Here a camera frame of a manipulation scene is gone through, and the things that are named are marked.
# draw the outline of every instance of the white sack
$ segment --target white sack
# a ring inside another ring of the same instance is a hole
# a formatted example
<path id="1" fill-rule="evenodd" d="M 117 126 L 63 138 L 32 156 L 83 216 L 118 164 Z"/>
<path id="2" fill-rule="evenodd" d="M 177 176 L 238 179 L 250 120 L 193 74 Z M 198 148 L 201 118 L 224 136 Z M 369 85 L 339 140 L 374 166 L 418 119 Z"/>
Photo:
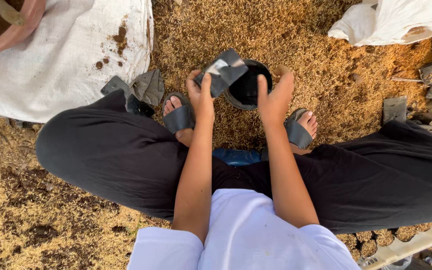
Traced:
<path id="1" fill-rule="evenodd" d="M 363 0 L 333 24 L 328 36 L 355 46 L 427 39 L 432 37 L 432 0 Z"/>
<path id="2" fill-rule="evenodd" d="M 100 99 L 112 76 L 129 83 L 146 72 L 151 8 L 151 0 L 48 0 L 33 34 L 0 52 L 0 115 L 45 123 Z M 125 16 L 128 48 L 120 57 L 110 36 L 118 34 Z M 103 58 L 109 63 L 97 70 Z"/>

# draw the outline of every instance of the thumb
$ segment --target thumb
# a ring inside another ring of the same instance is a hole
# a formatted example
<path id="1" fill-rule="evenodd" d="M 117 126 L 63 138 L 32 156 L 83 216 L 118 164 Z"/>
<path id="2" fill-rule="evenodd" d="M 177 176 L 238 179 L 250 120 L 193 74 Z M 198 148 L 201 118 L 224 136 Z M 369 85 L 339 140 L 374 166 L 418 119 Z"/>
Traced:
<path id="1" fill-rule="evenodd" d="M 202 78 L 201 95 L 211 95 L 211 74 L 209 72 L 204 73 Z"/>
<path id="2" fill-rule="evenodd" d="M 258 104 L 265 103 L 268 99 L 268 82 L 262 74 L 258 75 Z"/>

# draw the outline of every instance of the foot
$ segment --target foot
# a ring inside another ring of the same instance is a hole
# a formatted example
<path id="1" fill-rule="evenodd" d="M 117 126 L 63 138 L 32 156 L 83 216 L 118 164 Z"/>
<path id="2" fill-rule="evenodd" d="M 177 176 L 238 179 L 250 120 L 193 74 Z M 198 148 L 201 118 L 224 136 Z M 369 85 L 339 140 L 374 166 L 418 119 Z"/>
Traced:
<path id="1" fill-rule="evenodd" d="M 172 96 L 170 100 L 166 101 L 166 105 L 164 106 L 164 112 L 163 117 L 165 117 L 167 114 L 171 113 L 175 109 L 181 107 L 181 100 L 177 98 L 176 96 Z M 191 145 L 191 141 L 193 140 L 193 129 L 192 128 L 185 128 L 177 131 L 174 133 L 174 136 L 176 139 L 189 147 Z"/>
<path id="2" fill-rule="evenodd" d="M 313 112 L 308 110 L 301 115 L 301 117 L 297 120 L 297 123 L 303 126 L 306 131 L 309 132 L 309 135 L 311 135 L 312 139 L 314 140 L 316 138 L 316 131 L 318 130 L 318 122 L 316 122 L 316 116 L 313 115 Z M 294 154 L 298 155 L 304 155 L 311 153 L 311 150 L 305 150 L 300 149 L 297 147 L 297 145 L 289 143 L 291 145 L 291 150 Z"/>

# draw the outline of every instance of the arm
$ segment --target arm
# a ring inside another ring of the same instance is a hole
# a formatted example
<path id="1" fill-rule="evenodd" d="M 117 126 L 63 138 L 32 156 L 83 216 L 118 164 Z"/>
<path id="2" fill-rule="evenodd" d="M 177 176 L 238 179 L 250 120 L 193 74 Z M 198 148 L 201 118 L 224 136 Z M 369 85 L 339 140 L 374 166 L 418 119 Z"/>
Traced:
<path id="1" fill-rule="evenodd" d="M 172 229 L 191 232 L 204 244 L 211 210 L 211 152 L 215 115 L 210 93 L 211 76 L 208 73 L 204 75 L 200 90 L 193 81 L 198 73 L 193 71 L 186 80 L 196 113 L 196 125 L 177 185 Z"/>
<path id="2" fill-rule="evenodd" d="M 285 66 L 279 66 L 274 73 L 281 79 L 270 94 L 266 90 L 266 78 L 258 76 L 258 112 L 268 143 L 274 211 L 278 217 L 297 228 L 319 224 L 284 128 L 294 89 L 294 76 Z"/>

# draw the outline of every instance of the white shirt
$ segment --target white shirt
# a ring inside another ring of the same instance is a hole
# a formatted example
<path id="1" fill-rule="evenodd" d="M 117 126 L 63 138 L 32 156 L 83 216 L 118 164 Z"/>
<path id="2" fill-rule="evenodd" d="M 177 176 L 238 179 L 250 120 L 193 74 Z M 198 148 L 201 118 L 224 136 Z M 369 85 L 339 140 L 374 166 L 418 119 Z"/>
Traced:
<path id="1" fill-rule="evenodd" d="M 188 231 L 139 230 L 128 269 L 361 270 L 331 231 L 298 229 L 276 216 L 269 197 L 247 189 L 216 190 L 204 246 Z"/>

